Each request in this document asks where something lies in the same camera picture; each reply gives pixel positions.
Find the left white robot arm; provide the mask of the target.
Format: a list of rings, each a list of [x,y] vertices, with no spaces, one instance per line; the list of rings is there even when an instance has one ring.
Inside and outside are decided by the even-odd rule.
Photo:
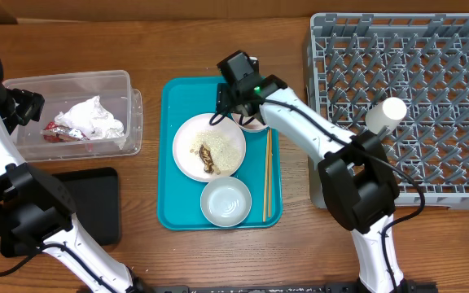
[[[11,134],[38,121],[45,100],[27,90],[8,89],[0,63],[0,277],[46,253],[93,292],[148,292],[128,266],[115,260],[77,218],[77,200],[97,224],[119,224],[119,178],[114,168],[51,175],[27,163]]]

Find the clear plastic waste bin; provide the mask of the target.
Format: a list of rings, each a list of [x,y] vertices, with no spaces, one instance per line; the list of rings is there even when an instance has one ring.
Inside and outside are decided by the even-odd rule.
[[[39,77],[8,79],[3,84],[13,90],[27,90],[45,99],[38,122],[18,126],[11,135],[19,153],[28,162],[75,160],[97,157],[136,155],[142,145],[142,95],[124,70],[77,72]],[[52,142],[42,130],[60,112],[95,96],[100,104],[123,126],[121,138],[89,141]]]

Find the grey shallow bowl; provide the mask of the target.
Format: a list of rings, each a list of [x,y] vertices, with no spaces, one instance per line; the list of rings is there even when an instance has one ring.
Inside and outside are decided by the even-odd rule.
[[[200,196],[200,208],[211,224],[230,228],[248,217],[252,208],[252,195],[239,179],[220,177],[204,187]]]

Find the white napkin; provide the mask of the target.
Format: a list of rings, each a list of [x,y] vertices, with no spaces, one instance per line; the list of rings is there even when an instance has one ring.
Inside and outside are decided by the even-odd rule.
[[[123,123],[102,106],[99,95],[74,105],[66,113],[60,112],[54,122],[78,129],[90,140],[117,138],[120,149],[125,145]]]

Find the teal plastic serving tray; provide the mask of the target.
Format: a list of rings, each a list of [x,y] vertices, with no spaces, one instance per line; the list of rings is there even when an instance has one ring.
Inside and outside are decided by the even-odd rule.
[[[181,171],[173,158],[173,140],[178,129],[200,114],[212,115],[217,99],[217,84],[222,77],[179,77],[163,88],[160,118],[160,153],[158,170],[157,216],[169,230],[215,230],[217,227],[204,217],[200,196],[206,186]],[[244,134],[246,155],[234,177],[242,181],[252,195],[252,209],[237,227],[264,229],[280,219],[283,212],[282,178],[278,132],[272,132],[271,213],[265,219],[264,176],[267,132]]]

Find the red foil snack wrapper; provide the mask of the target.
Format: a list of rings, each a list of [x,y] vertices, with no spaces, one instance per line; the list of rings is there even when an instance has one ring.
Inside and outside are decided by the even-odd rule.
[[[51,121],[42,131],[41,135],[48,142],[78,142],[88,138],[79,130]]]

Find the wooden chopstick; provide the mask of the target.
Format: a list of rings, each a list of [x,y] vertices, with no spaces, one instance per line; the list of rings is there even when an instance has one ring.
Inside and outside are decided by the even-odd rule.
[[[267,218],[271,217],[272,207],[272,129],[268,130],[268,142],[267,142]]]
[[[268,171],[269,171],[269,130],[266,134],[266,149],[265,149],[265,177],[264,177],[264,198],[263,198],[263,212],[262,219],[263,222],[267,219],[267,194],[268,194]]]

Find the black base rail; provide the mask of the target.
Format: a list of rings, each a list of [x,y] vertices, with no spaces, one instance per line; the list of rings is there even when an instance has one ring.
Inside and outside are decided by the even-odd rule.
[[[321,286],[236,286],[236,287],[188,287],[188,286],[154,286],[157,293],[358,293],[369,292],[359,282],[329,282]],[[402,281],[403,293],[437,293],[434,282]]]

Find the black plastic tray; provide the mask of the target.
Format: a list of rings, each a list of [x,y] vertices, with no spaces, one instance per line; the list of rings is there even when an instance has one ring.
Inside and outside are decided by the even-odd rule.
[[[119,178],[114,168],[48,174],[32,166],[11,171],[15,198],[4,207],[12,227],[1,239],[5,257],[26,256],[68,227],[71,215],[99,245],[121,240]]]

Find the large white dinner plate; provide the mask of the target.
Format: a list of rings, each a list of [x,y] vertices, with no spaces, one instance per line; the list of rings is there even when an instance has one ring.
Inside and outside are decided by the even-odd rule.
[[[241,166],[246,154],[246,140],[238,125],[225,118],[217,125],[209,124],[211,113],[199,114],[184,122],[173,138],[173,159],[187,177],[210,182],[219,177],[233,175]],[[207,174],[199,157],[199,148],[205,143],[211,150],[220,175]]]

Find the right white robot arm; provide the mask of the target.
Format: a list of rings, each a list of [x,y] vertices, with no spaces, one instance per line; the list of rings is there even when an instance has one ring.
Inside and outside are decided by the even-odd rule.
[[[263,77],[257,58],[238,50],[217,64],[224,83],[217,91],[211,125],[229,113],[259,120],[299,146],[317,166],[329,213],[353,237],[362,291],[398,292],[403,284],[391,228],[399,189],[379,139],[356,135],[322,118],[275,75]]]

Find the grey dishwasher rack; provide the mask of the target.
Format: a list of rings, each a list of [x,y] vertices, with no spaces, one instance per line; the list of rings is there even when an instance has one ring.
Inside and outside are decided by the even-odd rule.
[[[317,13],[304,58],[309,106],[341,128],[362,133],[386,98],[407,106],[379,135],[397,205],[469,210],[469,14]]]

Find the left wooden chopstick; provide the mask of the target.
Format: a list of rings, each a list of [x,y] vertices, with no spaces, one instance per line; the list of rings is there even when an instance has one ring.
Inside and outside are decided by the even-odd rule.
[[[265,149],[265,177],[264,177],[264,198],[263,198],[263,212],[262,219],[263,222],[267,219],[267,194],[268,194],[268,171],[269,171],[269,130],[266,134],[266,149]]]

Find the brown food scrap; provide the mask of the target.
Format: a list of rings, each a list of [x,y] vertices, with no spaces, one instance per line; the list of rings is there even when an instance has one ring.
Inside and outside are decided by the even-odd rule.
[[[221,170],[215,165],[213,161],[211,150],[205,143],[202,143],[200,145],[199,157],[204,164],[204,171],[207,174],[216,174],[216,175],[221,174]]]

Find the white paper cup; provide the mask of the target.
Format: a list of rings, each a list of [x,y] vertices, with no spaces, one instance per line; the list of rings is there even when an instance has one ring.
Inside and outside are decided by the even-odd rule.
[[[375,134],[380,134],[383,129],[389,134],[404,120],[406,114],[407,106],[400,98],[386,98],[366,113],[366,127]]]

